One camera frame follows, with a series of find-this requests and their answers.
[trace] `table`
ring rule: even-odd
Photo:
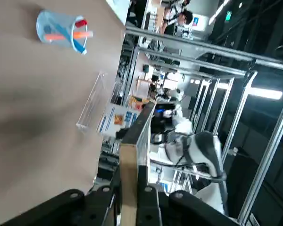
[[[85,16],[94,32],[87,55],[38,41],[42,9]],[[0,0],[0,223],[67,189],[92,186],[102,137],[84,136],[75,124],[102,71],[97,126],[124,31],[106,1]]]

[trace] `wooden block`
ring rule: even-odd
[[[119,168],[122,181],[122,215],[120,225],[135,226],[137,211],[136,145],[120,145]]]

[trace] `orange marker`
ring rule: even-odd
[[[82,38],[91,38],[93,36],[92,31],[87,32],[74,32],[74,39],[82,39]],[[62,34],[46,34],[46,40],[53,41],[53,40],[63,40],[65,36]]]

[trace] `clear acrylic stand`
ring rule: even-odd
[[[91,93],[87,99],[87,102],[84,106],[84,109],[81,113],[81,116],[78,122],[76,123],[76,126],[78,127],[78,129],[82,131],[83,133],[86,133],[92,129],[91,125],[93,124],[92,119],[94,115],[93,114],[94,110],[96,109],[96,106],[98,106],[101,100],[100,98],[101,94],[103,93],[103,91],[106,90],[105,85],[104,85],[104,76],[105,76],[105,73],[99,73],[94,83],[94,86],[92,87]]]

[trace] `poster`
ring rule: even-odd
[[[142,110],[142,105],[147,104],[149,102],[148,98],[139,98],[135,96],[130,96],[129,98],[129,104],[128,107],[141,111]]]
[[[104,136],[116,137],[116,132],[130,127],[139,113],[140,111],[134,109],[109,104],[102,115],[97,132]]]

